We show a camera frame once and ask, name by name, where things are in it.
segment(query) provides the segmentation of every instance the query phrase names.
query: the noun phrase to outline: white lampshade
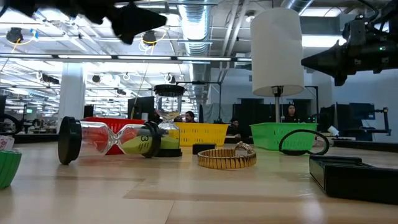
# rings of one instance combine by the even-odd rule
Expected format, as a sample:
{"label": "white lampshade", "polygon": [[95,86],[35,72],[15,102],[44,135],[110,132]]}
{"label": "white lampshade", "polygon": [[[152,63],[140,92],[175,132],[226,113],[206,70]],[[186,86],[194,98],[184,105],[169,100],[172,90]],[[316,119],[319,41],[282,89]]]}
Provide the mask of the white lampshade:
{"label": "white lampshade", "polygon": [[282,96],[304,89],[302,33],[299,14],[291,9],[268,9],[250,25],[253,93],[274,96],[273,86],[283,86]]}

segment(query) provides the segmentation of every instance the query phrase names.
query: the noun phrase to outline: hourglass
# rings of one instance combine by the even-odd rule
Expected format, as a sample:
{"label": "hourglass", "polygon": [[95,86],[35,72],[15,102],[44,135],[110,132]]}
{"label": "hourglass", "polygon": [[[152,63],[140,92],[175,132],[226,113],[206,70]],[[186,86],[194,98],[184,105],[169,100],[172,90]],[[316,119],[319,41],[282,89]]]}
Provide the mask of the hourglass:
{"label": "hourglass", "polygon": [[155,123],[127,124],[113,133],[105,123],[79,121],[72,117],[62,119],[58,158],[64,165],[83,156],[103,156],[113,145],[125,154],[156,156],[160,149],[160,132]]}
{"label": "hourglass", "polygon": [[178,85],[157,85],[156,94],[156,113],[163,118],[159,124],[162,133],[162,143],[158,157],[177,157],[181,156],[180,149],[180,130],[174,124],[174,119],[180,116],[182,96],[184,87]]}

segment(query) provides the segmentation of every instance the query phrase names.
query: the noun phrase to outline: table surface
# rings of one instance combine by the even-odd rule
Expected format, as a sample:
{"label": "table surface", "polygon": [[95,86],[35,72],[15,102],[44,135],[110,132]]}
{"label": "table surface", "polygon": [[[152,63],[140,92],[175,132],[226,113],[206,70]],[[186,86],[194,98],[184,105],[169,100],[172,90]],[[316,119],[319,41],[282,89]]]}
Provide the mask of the table surface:
{"label": "table surface", "polygon": [[[256,149],[254,167],[213,170],[178,158],[86,157],[60,165],[56,143],[16,145],[22,163],[0,190],[1,224],[398,223],[398,206],[327,197],[308,156]],[[331,148],[398,168],[398,154]]]}

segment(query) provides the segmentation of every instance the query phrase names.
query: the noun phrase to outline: yellow basket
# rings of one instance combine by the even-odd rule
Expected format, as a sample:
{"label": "yellow basket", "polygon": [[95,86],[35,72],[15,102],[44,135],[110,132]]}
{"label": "yellow basket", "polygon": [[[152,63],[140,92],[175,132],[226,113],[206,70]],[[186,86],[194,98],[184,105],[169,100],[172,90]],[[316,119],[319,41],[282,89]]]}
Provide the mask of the yellow basket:
{"label": "yellow basket", "polygon": [[180,128],[180,145],[215,143],[223,146],[228,124],[175,123]]}

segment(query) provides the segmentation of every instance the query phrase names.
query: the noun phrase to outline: gold bracelet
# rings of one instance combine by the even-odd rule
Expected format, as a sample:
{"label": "gold bracelet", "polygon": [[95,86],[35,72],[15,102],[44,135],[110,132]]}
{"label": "gold bracelet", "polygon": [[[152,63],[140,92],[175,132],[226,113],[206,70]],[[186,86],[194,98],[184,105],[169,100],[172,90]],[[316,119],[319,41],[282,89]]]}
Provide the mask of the gold bracelet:
{"label": "gold bracelet", "polygon": [[211,169],[240,169],[251,167],[256,162],[256,152],[243,142],[234,149],[210,149],[198,153],[199,165]]}

